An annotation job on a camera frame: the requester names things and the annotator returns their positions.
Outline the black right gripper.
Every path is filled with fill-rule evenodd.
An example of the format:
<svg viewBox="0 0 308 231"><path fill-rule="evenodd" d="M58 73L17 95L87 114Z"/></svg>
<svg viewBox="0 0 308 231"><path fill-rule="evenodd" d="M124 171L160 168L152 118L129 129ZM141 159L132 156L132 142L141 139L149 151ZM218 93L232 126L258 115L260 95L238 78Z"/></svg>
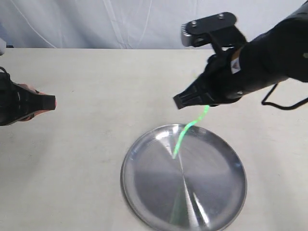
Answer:
<svg viewBox="0 0 308 231"><path fill-rule="evenodd" d="M180 110L188 106L217 106L237 102L250 93L248 72L241 61L243 46L227 49L220 56L211 55L202 74L173 101Z"/></svg>

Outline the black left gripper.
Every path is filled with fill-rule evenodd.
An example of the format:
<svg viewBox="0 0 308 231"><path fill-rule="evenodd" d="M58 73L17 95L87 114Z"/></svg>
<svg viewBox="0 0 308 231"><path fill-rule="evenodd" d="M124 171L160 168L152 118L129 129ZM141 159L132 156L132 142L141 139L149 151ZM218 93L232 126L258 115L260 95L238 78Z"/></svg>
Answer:
<svg viewBox="0 0 308 231"><path fill-rule="evenodd" d="M27 84L16 84L10 74L0 67L0 125L7 126L21 120L55 110L56 97L42 93Z"/></svg>

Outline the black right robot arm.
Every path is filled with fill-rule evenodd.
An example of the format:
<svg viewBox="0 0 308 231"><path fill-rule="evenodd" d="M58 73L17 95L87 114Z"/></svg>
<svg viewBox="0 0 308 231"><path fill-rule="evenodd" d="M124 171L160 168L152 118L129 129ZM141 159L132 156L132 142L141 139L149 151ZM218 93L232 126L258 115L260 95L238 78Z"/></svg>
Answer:
<svg viewBox="0 0 308 231"><path fill-rule="evenodd" d="M178 109L195 105L215 107L239 101L266 87L275 89L289 78L308 80L308 5L251 41L236 27L230 12L190 21L181 26L186 47L210 44L214 54L204 71L174 96Z"/></svg>

